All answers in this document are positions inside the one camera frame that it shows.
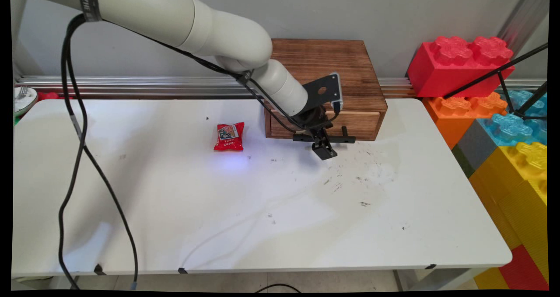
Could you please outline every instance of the white table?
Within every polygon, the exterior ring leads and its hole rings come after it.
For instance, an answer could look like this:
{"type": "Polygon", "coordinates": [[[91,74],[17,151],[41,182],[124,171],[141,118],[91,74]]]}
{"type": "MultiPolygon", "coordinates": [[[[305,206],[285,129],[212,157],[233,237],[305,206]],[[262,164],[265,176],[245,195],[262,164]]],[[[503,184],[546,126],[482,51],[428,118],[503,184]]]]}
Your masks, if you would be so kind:
{"type": "MultiPolygon", "coordinates": [[[[118,195],[142,274],[436,264],[464,281],[469,269],[512,258],[418,100],[387,100],[378,139],[334,144],[338,157],[326,161],[310,143],[265,138],[255,100],[84,102],[87,145],[118,195]],[[236,122],[245,150],[213,151],[216,125],[236,122]]],[[[77,148],[61,100],[38,102],[16,125],[12,276],[62,273],[57,213],[77,148]]],[[[120,217],[85,154],[64,223],[73,274],[97,264],[133,272],[120,217]]]]}

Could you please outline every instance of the wooden box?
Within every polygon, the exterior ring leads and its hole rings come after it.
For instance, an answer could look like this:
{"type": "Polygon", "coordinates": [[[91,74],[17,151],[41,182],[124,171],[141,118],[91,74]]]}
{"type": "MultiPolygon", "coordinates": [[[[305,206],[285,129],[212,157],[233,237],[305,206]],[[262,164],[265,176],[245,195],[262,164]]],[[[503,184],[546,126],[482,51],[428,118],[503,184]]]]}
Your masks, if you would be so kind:
{"type": "MultiPolygon", "coordinates": [[[[373,141],[387,111],[387,103],[371,65],[366,46],[361,40],[272,39],[272,59],[280,61],[301,84],[332,72],[340,74],[342,111],[328,129],[329,135],[342,135],[342,126],[349,136],[373,141]]],[[[334,116],[330,104],[324,105],[329,118],[334,116]]],[[[287,126],[295,128],[276,110],[272,110],[287,126]]],[[[265,110],[267,138],[292,138],[265,110]]]]}

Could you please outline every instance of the snack package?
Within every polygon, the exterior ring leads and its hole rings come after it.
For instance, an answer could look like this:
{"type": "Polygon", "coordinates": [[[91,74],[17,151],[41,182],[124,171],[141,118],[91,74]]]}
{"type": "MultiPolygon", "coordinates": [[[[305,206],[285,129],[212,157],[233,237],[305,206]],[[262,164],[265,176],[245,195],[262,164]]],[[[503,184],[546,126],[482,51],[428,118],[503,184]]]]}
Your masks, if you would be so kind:
{"type": "Polygon", "coordinates": [[[232,125],[218,124],[218,143],[214,146],[215,151],[243,150],[243,128],[245,122],[232,125]]]}

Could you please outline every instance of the fork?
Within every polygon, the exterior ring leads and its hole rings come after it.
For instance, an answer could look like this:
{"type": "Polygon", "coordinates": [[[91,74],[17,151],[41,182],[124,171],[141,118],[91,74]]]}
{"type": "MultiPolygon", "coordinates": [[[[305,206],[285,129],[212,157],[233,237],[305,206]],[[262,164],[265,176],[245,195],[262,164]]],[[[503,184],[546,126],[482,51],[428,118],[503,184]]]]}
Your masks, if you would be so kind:
{"type": "Polygon", "coordinates": [[[28,86],[26,84],[24,84],[24,86],[22,86],[20,88],[20,93],[17,95],[19,98],[25,97],[28,94],[28,86]]]}

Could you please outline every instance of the blue lego brick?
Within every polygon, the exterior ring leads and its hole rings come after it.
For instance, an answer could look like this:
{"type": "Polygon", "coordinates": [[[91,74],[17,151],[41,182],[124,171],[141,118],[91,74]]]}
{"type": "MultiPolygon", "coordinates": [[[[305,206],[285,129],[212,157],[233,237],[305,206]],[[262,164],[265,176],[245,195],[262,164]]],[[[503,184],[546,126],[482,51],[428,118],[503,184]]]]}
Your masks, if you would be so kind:
{"type": "Polygon", "coordinates": [[[525,120],[523,123],[532,129],[536,142],[546,145],[546,120],[525,120]]]}
{"type": "Polygon", "coordinates": [[[498,146],[514,146],[519,142],[538,142],[532,134],[534,130],[523,123],[523,119],[513,114],[494,114],[490,119],[476,119],[498,146]]]}
{"type": "MultiPolygon", "coordinates": [[[[510,94],[511,104],[515,109],[519,109],[531,96],[532,92],[526,90],[512,90],[508,92],[510,94]]],[[[506,100],[504,95],[500,95],[502,100],[506,100]]],[[[539,100],[537,100],[530,108],[527,109],[525,115],[528,116],[545,116],[546,115],[546,104],[548,100],[548,93],[544,94],[539,100]]]]}

